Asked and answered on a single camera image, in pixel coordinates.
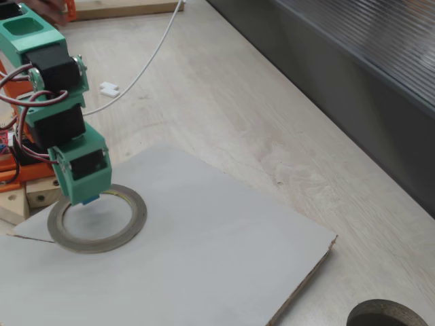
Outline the person's hand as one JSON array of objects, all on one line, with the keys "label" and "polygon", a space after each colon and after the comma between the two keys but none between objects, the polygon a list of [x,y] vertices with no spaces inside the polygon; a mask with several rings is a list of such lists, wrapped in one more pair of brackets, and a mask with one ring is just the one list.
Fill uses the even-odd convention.
[{"label": "person's hand", "polygon": [[63,14],[65,2],[62,0],[42,0],[39,1],[39,12],[48,18],[50,22],[56,23],[61,26],[67,24],[67,19]]}]

